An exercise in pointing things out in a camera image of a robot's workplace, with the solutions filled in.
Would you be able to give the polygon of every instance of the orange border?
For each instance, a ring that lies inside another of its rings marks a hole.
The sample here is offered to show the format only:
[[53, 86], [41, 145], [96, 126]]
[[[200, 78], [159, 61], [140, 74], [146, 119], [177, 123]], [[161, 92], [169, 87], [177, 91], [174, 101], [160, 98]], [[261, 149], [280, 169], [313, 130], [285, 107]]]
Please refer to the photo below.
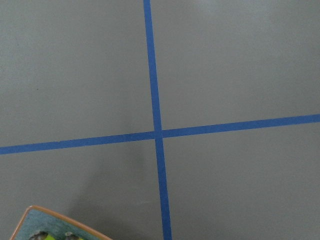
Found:
[[46, 213], [48, 215], [54, 216], [54, 217], [56, 217], [58, 219], [61, 219], [61, 220], [65, 221], [65, 222], [67, 222], [69, 224], [72, 224], [72, 225], [74, 225], [74, 226], [76, 226], [76, 227], [78, 227], [78, 228], [80, 228], [80, 229], [82, 229], [84, 231], [87, 231], [88, 233], [92, 234], [93, 236], [95, 236], [95, 237], [97, 237], [97, 238], [99, 238], [101, 240], [112, 240], [111, 238], [103, 235], [102, 233], [100, 233], [100, 232], [92, 229], [91, 227], [88, 227], [88, 226], [86, 226], [86, 225], [84, 225], [84, 224], [82, 224], [82, 223], [80, 223], [80, 222], [78, 222], [76, 220], [73, 220], [70, 217], [64, 216], [64, 215], [62, 215], [60, 213], [57, 213], [55, 211], [52, 211], [50, 209], [44, 208], [42, 206], [36, 206], [36, 205], [30, 206], [30, 207], [28, 207], [26, 209], [26, 211], [24, 212], [21, 220], [19, 221], [18, 226], [14, 230], [10, 240], [15, 240], [15, 238], [16, 238], [16, 236], [17, 236], [17, 234], [18, 234], [18, 232], [19, 232], [19, 230], [20, 230], [23, 222], [25, 221], [25, 218], [28, 215], [30, 210], [38, 210], [38, 211], [41, 211], [41, 212]]

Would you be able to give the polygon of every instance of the gray floor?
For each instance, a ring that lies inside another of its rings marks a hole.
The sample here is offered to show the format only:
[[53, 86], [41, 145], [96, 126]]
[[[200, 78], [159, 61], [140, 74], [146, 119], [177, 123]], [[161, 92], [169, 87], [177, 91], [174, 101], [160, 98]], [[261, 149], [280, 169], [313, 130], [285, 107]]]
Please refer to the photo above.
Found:
[[[320, 1], [151, 1], [163, 129], [320, 114]], [[142, 0], [0, 0], [0, 147], [152, 131]], [[172, 237], [316, 240], [320, 123], [166, 138]], [[154, 140], [0, 155], [41, 205], [161, 240]]]

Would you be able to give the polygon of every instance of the horizontal blue line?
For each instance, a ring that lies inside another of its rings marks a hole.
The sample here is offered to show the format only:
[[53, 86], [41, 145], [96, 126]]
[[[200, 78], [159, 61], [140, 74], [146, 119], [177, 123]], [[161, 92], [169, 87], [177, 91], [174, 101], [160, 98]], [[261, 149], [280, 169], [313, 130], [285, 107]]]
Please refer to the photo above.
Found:
[[154, 139], [153, 131], [0, 147], [0, 155]]
[[292, 116], [283, 118], [272, 118], [265, 120], [254, 120], [254, 121], [243, 121], [234, 123], [224, 123], [216, 125], [207, 126], [195, 126], [195, 127], [184, 127], [178, 129], [168, 129], [163, 130], [162, 135], [164, 138], [173, 138], [189, 135], [199, 135], [199, 134], [212, 134], [239, 130], [249, 130], [249, 129], [262, 129], [298, 124], [310, 124], [319, 123], [320, 114], [315, 115], [305, 115], [305, 116]]
[[[178, 128], [178, 129], [168, 129], [168, 130], [162, 130], [162, 135], [164, 138], [173, 138], [173, 137], [183, 137], [183, 136], [189, 136], [189, 135], [212, 134], [212, 133], [249, 130], [249, 129], [262, 129], [262, 128], [270, 128], [270, 127], [311, 124], [311, 123], [320, 123], [320, 114], [224, 123], [224, 124], [207, 125], [207, 126], [185, 127], [185, 128]], [[65, 141], [43, 142], [43, 143], [34, 143], [34, 144], [25, 144], [25, 145], [3, 146], [3, 147], [0, 147], [0, 155], [54, 150], [54, 149], [76, 148], [76, 147], [93, 146], [93, 145], [125, 143], [125, 142], [142, 141], [142, 140], [150, 140], [150, 139], [155, 139], [154, 131], [130, 133], [130, 134], [123, 134], [123, 135], [91, 137], [91, 138], [65, 140]]]

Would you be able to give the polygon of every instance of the blue line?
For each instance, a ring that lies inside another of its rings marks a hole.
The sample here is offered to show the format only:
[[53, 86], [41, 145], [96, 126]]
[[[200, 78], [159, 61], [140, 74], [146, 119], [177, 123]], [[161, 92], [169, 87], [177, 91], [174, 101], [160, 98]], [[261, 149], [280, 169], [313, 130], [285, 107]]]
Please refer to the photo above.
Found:
[[150, 140], [153, 131], [0, 147], [0, 155]]
[[160, 111], [160, 101], [159, 101], [157, 66], [156, 66], [156, 55], [155, 55], [155, 44], [154, 44], [154, 33], [153, 33], [153, 26], [152, 26], [150, 0], [143, 0], [143, 7], [144, 7], [145, 34], [146, 34], [146, 45], [147, 45], [148, 64], [149, 64], [155, 151], [156, 151], [156, 160], [157, 160], [157, 169], [158, 169], [162, 231], [163, 231], [164, 240], [172, 240], [169, 197], [168, 197], [168, 190], [167, 190], [165, 151], [164, 151], [163, 136], [162, 136], [161, 111]]
[[320, 114], [314, 115], [304, 115], [304, 116], [292, 116], [283, 118], [272, 118], [265, 120], [255, 120], [255, 121], [243, 121], [207, 126], [195, 126], [195, 127], [185, 127], [178, 129], [163, 130], [162, 135], [164, 138], [173, 138], [189, 135], [199, 135], [199, 134], [212, 134], [221, 133], [229, 131], [239, 131], [239, 130], [249, 130], [249, 129], [262, 129], [298, 124], [310, 124], [319, 123]]

